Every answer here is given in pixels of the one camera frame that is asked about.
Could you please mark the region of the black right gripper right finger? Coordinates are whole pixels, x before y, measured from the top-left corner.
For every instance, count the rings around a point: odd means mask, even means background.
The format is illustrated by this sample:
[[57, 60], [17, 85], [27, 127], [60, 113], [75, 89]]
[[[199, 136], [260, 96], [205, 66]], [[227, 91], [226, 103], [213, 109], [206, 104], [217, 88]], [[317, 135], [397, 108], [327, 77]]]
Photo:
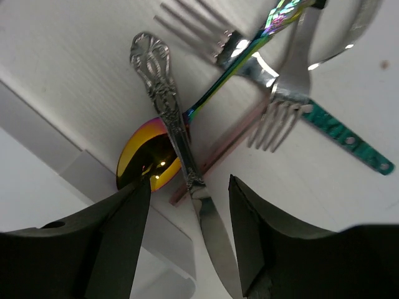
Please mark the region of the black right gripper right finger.
[[397, 298], [398, 226], [332, 232], [229, 179], [229, 208], [246, 298]]

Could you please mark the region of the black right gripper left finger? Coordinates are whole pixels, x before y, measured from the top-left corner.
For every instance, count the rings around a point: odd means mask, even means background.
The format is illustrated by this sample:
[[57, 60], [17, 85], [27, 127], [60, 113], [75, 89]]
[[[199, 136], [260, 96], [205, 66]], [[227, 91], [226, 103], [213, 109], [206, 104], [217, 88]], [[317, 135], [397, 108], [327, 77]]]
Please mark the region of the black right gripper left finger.
[[1, 234], [2, 298], [128, 298], [150, 205], [148, 178], [44, 227]]

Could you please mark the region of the ornate silver knife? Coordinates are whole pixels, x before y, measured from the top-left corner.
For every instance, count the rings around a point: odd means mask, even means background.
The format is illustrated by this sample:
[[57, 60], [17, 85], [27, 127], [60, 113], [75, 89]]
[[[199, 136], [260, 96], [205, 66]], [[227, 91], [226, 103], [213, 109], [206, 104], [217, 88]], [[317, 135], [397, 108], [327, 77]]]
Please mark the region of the ornate silver knife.
[[170, 71], [170, 50], [158, 37], [141, 32], [132, 40], [130, 63], [143, 80], [180, 160], [204, 244], [213, 267], [232, 298], [242, 298], [239, 270], [226, 227], [190, 149], [176, 85]]

